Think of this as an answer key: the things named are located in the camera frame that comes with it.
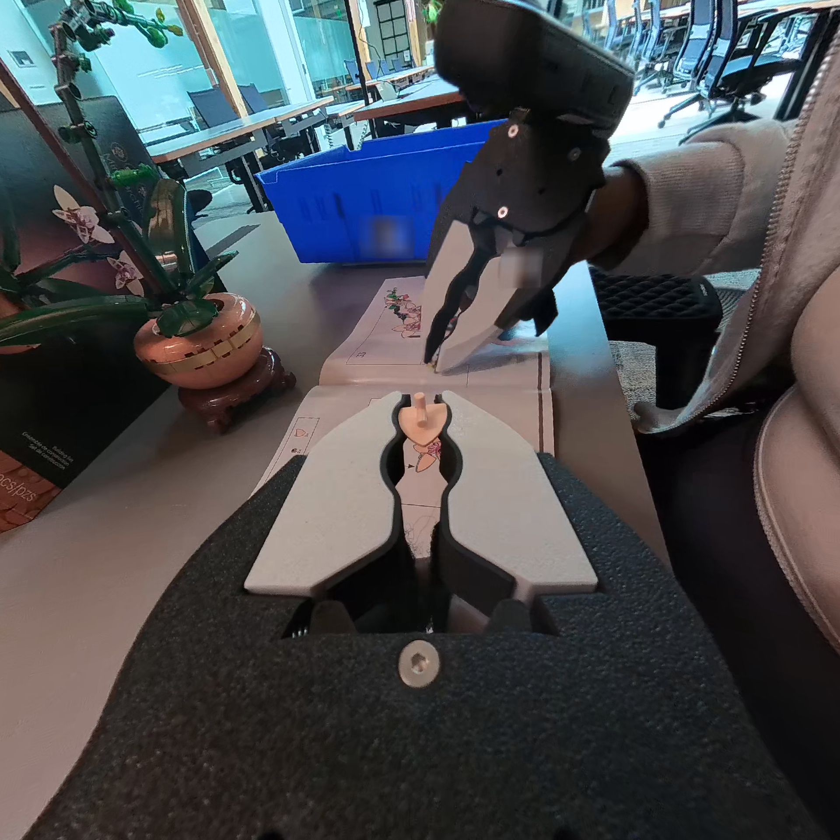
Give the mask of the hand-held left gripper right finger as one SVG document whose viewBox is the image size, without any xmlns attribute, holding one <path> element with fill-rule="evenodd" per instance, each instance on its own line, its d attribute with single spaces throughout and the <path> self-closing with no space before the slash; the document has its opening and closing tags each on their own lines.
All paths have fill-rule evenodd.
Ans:
<svg viewBox="0 0 840 840">
<path fill-rule="evenodd" d="M 452 391 L 438 401 L 446 479 L 438 587 L 449 634 L 481 632 L 507 601 L 527 616 L 542 596 L 594 594 L 598 578 L 539 453 L 518 432 Z"/>
</svg>

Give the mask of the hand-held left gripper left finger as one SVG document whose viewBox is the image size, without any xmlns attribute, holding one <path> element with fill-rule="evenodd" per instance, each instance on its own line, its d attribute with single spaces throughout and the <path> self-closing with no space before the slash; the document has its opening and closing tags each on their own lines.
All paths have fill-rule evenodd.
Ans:
<svg viewBox="0 0 840 840">
<path fill-rule="evenodd" d="M 401 392 L 312 392 L 270 463 L 298 467 L 245 579 L 256 595 L 315 597 L 403 543 Z"/>
</svg>

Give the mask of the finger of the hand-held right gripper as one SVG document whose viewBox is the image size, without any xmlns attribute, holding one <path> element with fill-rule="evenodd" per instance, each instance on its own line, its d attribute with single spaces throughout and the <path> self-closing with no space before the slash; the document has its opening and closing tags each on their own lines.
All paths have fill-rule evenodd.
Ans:
<svg viewBox="0 0 840 840">
<path fill-rule="evenodd" d="M 423 362 L 433 368 L 457 368 L 487 340 L 480 313 L 458 313 L 468 287 L 476 287 L 489 261 L 489 228 L 455 220 L 449 226 L 423 289 Z"/>
<path fill-rule="evenodd" d="M 458 317 L 442 342 L 436 372 L 446 374 L 495 340 L 518 320 L 518 312 L 542 288 L 540 251 L 504 251 L 480 272 L 472 303 Z"/>
</svg>

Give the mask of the pink petal brick piece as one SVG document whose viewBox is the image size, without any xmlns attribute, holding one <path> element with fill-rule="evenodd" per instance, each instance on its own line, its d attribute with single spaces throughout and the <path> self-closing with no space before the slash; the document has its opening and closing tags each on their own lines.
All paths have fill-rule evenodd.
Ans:
<svg viewBox="0 0 840 840">
<path fill-rule="evenodd" d="M 448 406 L 435 402 L 432 396 L 416 392 L 411 398 L 411 405 L 402 407 L 397 414 L 397 422 L 407 439 L 419 447 L 433 443 L 444 430 L 448 421 Z"/>
</svg>

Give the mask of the brick orchid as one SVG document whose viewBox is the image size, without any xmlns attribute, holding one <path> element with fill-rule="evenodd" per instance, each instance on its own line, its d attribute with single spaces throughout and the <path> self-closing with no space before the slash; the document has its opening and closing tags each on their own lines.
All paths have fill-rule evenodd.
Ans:
<svg viewBox="0 0 840 840">
<path fill-rule="evenodd" d="M 74 231 L 78 246 L 21 270 L 14 204 L 2 194 L 2 351 L 28 351 L 105 322 L 139 329 L 133 350 L 154 375 L 179 388 L 184 407 L 222 433 L 235 409 L 263 392 L 282 394 L 297 379 L 263 344 L 254 305 L 221 291 L 219 270 L 236 257 L 225 251 L 199 264 L 191 240 L 191 205 L 177 180 L 150 165 L 117 168 L 98 147 L 76 84 L 89 72 L 88 53 L 108 45 L 113 26 L 138 30 L 153 47 L 182 30 L 137 15 L 129 2 L 69 2 L 50 26 L 55 91 L 66 122 L 52 129 L 13 74 L 2 80 L 40 139 L 87 195 L 82 205 L 54 187 L 53 214 Z"/>
</svg>

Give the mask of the person's right forearm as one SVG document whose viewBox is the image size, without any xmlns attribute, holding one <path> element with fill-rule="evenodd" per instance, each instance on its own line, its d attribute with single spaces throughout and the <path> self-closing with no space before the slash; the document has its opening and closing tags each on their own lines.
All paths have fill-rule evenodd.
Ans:
<svg viewBox="0 0 840 840">
<path fill-rule="evenodd" d="M 796 121 L 757 119 L 700 132 L 674 150 L 615 164 L 635 174 L 647 222 L 595 263 L 619 275 L 695 276 L 759 266 Z"/>
</svg>

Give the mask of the wood-edged office desk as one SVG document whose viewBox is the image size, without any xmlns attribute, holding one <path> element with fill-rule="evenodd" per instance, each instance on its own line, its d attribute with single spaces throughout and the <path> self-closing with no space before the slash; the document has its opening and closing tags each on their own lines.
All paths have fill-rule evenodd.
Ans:
<svg viewBox="0 0 840 840">
<path fill-rule="evenodd" d="M 152 162 L 179 181 L 223 169 L 227 163 L 247 159 L 267 150 L 273 140 L 306 137 L 309 130 L 326 123 L 333 97 L 302 104 L 269 108 L 214 128 L 184 134 L 148 147 Z"/>
<path fill-rule="evenodd" d="M 412 84 L 393 99 L 382 99 L 353 114 L 355 123 L 372 123 L 374 135 L 386 125 L 404 131 L 432 125 L 436 129 L 477 123 L 480 118 L 456 86 L 438 75 Z"/>
</svg>

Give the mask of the grey desk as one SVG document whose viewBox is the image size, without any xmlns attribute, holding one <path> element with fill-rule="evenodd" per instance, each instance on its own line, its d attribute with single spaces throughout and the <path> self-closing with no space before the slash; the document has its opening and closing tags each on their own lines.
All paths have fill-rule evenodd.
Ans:
<svg viewBox="0 0 840 840">
<path fill-rule="evenodd" d="M 31 523 L 2 535 L 1 836 L 20 838 L 77 761 L 154 604 L 248 497 L 323 362 L 385 280 L 418 265 L 302 264 L 272 214 L 225 286 L 256 305 L 298 389 L 216 435 L 165 392 Z"/>
</svg>

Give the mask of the person's right hand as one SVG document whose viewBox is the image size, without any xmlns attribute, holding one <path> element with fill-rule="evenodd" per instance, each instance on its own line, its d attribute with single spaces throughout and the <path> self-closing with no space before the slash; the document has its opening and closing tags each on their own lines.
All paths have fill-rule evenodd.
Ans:
<svg viewBox="0 0 840 840">
<path fill-rule="evenodd" d="M 643 177 L 631 166 L 611 166 L 605 171 L 604 185 L 593 195 L 570 258 L 613 269 L 635 248 L 648 222 Z"/>
</svg>

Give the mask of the open instruction booklet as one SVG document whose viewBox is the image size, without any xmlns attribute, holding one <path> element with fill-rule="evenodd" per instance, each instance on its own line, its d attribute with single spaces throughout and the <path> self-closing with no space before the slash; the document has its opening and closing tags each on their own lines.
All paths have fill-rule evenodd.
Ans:
<svg viewBox="0 0 840 840">
<path fill-rule="evenodd" d="M 377 291 L 350 336 L 324 362 L 318 385 L 303 399 L 258 489 L 292 457 L 307 455 L 326 433 L 390 392 L 424 392 L 428 400 L 455 392 L 536 451 L 554 455 L 547 338 L 520 323 L 456 370 L 435 373 L 424 363 L 423 289 L 417 276 L 387 280 Z"/>
</svg>

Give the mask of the blue plastic bin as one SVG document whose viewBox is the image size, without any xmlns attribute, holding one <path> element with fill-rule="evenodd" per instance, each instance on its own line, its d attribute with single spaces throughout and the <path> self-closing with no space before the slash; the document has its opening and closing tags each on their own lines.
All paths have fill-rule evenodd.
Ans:
<svg viewBox="0 0 840 840">
<path fill-rule="evenodd" d="M 500 124 L 340 146 L 257 179 L 301 263 L 424 262 L 441 203 Z"/>
</svg>

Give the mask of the person's black pants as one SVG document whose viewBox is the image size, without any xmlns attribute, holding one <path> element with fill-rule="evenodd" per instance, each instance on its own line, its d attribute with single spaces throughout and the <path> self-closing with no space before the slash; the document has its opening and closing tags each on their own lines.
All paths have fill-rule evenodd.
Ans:
<svg viewBox="0 0 840 840">
<path fill-rule="evenodd" d="M 831 838 L 839 833 L 839 660 L 788 583 L 753 498 L 766 412 L 639 435 L 668 555 L 765 744 Z"/>
</svg>

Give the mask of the row of black office chairs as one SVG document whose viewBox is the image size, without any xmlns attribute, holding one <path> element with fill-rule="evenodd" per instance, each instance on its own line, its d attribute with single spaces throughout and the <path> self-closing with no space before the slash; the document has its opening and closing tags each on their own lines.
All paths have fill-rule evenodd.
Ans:
<svg viewBox="0 0 840 840">
<path fill-rule="evenodd" d="M 579 2 L 574 25 L 629 65 L 620 151 L 801 110 L 838 31 L 838 2 Z"/>
</svg>

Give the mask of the dark orchid set box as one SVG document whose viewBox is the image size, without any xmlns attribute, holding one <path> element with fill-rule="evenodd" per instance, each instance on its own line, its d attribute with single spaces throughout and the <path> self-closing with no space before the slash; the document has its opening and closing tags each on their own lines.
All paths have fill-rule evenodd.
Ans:
<svg viewBox="0 0 840 840">
<path fill-rule="evenodd" d="M 2 78 L 2 532 L 31 522 L 170 383 L 134 339 L 174 303 L 224 291 L 184 186 L 115 97 L 59 79 L 36 106 Z"/>
</svg>

